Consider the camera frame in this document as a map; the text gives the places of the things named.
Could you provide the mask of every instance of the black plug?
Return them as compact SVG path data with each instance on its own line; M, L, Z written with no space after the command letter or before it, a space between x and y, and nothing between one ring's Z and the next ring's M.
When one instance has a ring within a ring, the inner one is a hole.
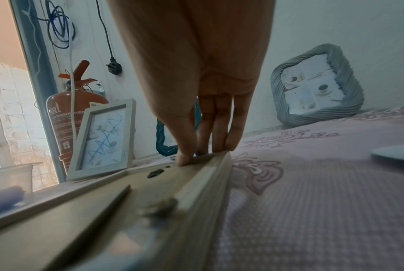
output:
M121 65L117 63L114 57L111 57L110 61L111 62L108 65L105 65L108 67L108 71L114 75L119 75L123 71Z

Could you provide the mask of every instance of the white wall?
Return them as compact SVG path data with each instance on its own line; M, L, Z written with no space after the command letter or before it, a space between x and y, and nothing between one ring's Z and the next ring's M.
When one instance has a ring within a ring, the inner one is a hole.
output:
M56 0L55 4L62 5L63 0ZM132 97L137 101L135 155L153 154L156 120L145 102L106 0L100 0L100 4L123 74L114 76L106 71L109 52L94 0L75 0L70 8L78 31L73 64L81 59L90 61L85 77L102 80L109 100ZM41 14L39 3L36 5ZM272 71L280 63L322 43L343 49L364 89L363 108L404 105L404 0L277 0L271 42L245 132L279 124L270 87ZM47 47L57 74L51 46ZM69 69L66 54L57 52L62 71Z

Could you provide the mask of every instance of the teal woven frame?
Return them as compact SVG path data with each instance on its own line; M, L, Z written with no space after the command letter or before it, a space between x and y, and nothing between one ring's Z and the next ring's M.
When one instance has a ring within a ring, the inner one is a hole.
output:
M195 129L197 130L197 126L199 122L202 120L202 112L200 111L199 101L196 101L195 105L195 118L196 118L196 125ZM178 152L178 146L166 146L165 145L165 125L157 120L157 130L156 130L156 150L163 156L171 156L175 155Z
M327 63L333 68L336 74L335 80L345 94L345 97L338 106L323 108L302 115L290 114L290 108L285 101L285 87L282 84L281 74L284 69L295 66L303 60L317 54L327 54ZM304 54L282 63L273 71L270 82L277 118L288 127L297 127L318 121L350 117L358 113L364 103L364 94L361 85L355 79L349 61L343 55L340 47L333 44L319 45Z

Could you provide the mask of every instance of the patterned tablecloth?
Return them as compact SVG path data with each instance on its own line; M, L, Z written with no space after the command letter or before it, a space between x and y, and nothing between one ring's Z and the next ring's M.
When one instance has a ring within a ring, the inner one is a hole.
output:
M253 133L232 153L205 270L404 270L404 107Z

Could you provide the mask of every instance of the tiled wall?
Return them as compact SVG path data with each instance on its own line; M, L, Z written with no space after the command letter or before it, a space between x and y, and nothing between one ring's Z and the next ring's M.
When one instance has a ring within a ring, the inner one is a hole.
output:
M34 103L28 71L0 64L0 122L8 149L15 165L42 163L33 170L33 189L38 190L57 184L58 179Z

